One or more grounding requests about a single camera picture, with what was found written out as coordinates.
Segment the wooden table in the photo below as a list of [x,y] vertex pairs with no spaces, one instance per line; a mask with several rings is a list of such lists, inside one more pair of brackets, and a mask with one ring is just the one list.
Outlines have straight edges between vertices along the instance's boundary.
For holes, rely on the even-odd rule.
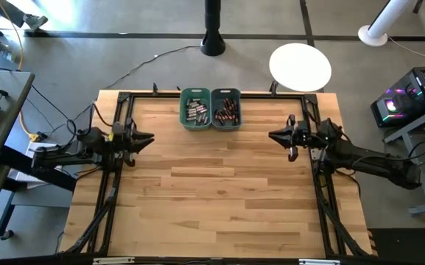
[[[106,121],[113,120],[117,95],[99,93]],[[317,97],[322,119],[343,124],[336,95]],[[243,99],[239,131],[189,132],[178,121],[178,101],[135,101],[138,129],[155,133],[155,142],[136,156],[135,168],[124,166],[109,255],[324,258],[309,155],[301,150],[290,163],[267,136],[290,113],[302,119],[301,103]],[[110,131],[96,116],[93,126]],[[61,250],[92,220],[100,178],[101,172],[78,182]],[[334,175],[334,189],[342,223],[371,252],[356,185]]]

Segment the computer tower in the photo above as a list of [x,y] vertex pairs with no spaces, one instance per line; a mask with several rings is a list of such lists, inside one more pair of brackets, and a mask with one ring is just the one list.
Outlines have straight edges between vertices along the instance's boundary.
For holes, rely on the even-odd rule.
[[425,114],[425,67],[410,70],[370,107],[378,127],[404,126]]

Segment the desk leg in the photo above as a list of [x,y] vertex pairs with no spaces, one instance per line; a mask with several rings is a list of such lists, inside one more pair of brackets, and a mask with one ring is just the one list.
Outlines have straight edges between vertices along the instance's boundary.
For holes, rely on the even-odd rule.
[[14,192],[11,192],[11,196],[9,196],[6,207],[4,208],[3,215],[0,218],[0,236],[3,236],[4,233],[6,232],[7,224],[9,224],[9,220],[11,219],[11,216],[13,214],[13,211],[14,211],[13,197],[14,197]]
[[65,190],[74,191],[77,181],[65,173],[59,172],[56,169],[32,170],[32,159],[14,149],[3,146],[0,153],[0,164],[16,169],[25,174],[29,174],[53,184]]
[[424,3],[424,0],[417,0],[417,4],[415,4],[415,7],[413,8],[413,13],[418,14],[418,11],[420,11],[421,5]]
[[3,189],[7,191],[16,192],[19,189],[27,188],[27,183],[23,183],[17,180],[13,180],[10,177],[7,177],[3,184]]

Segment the round white lamp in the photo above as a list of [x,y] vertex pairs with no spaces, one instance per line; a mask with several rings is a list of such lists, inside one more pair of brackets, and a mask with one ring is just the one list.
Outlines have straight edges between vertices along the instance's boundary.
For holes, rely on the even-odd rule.
[[300,92],[317,91],[331,77],[327,57],[316,48],[302,43],[277,48],[270,58],[270,71],[279,84]]

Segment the white pipe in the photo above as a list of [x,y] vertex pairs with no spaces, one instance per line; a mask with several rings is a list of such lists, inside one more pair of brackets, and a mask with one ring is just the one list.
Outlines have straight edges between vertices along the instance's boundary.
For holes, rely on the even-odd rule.
[[386,31],[396,22],[411,2],[411,0],[390,0],[371,25],[359,29],[359,39],[370,46],[386,44]]

